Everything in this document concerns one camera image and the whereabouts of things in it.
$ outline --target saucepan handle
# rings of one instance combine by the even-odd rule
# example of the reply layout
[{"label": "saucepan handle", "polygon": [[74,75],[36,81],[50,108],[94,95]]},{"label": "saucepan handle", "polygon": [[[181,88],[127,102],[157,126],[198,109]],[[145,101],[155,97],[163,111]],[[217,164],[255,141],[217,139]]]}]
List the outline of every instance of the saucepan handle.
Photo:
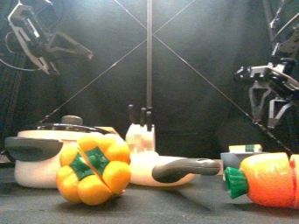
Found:
[{"label": "saucepan handle", "polygon": [[158,165],[153,170],[153,177],[161,183],[174,183],[187,174],[217,175],[221,164],[207,158],[183,158],[169,164]]}]

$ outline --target pot handle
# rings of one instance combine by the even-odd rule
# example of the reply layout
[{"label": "pot handle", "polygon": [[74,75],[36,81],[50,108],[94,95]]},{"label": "pot handle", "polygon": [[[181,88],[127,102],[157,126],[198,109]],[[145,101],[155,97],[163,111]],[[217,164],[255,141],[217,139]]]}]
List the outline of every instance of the pot handle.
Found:
[{"label": "pot handle", "polygon": [[55,157],[62,150],[59,140],[12,136],[4,140],[4,148],[15,160],[38,162]]},{"label": "pot handle", "polygon": [[207,158],[183,158],[169,164],[158,165],[153,170],[153,177],[158,182],[174,183],[187,174],[217,175],[221,164]]}]

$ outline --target yellow bell pepper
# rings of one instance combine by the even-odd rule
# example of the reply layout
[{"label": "yellow bell pepper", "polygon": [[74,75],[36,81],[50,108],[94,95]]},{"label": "yellow bell pepper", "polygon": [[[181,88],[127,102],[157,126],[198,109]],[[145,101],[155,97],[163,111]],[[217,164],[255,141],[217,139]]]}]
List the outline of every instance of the yellow bell pepper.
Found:
[{"label": "yellow bell pepper", "polygon": [[115,134],[86,135],[60,152],[56,184],[66,200],[88,205],[120,195],[131,179],[130,149]]}]

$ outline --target black pot handle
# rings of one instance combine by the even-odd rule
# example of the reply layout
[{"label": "black pot handle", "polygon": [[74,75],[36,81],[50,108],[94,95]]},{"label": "black pot handle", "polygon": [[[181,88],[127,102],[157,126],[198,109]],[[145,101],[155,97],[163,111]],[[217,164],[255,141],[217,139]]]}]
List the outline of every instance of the black pot handle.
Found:
[{"label": "black pot handle", "polygon": [[36,162],[55,157],[62,150],[59,140],[46,138],[8,137],[4,148],[15,160]]}]

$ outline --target pot lid knob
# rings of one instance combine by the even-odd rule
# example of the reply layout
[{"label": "pot lid knob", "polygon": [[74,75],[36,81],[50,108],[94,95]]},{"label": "pot lid knob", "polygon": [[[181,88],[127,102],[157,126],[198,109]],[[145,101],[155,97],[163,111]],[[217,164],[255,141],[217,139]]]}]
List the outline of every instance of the pot lid knob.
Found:
[{"label": "pot lid knob", "polygon": [[83,124],[83,119],[79,116],[75,116],[75,115],[66,115],[60,119],[60,123],[82,125]]}]

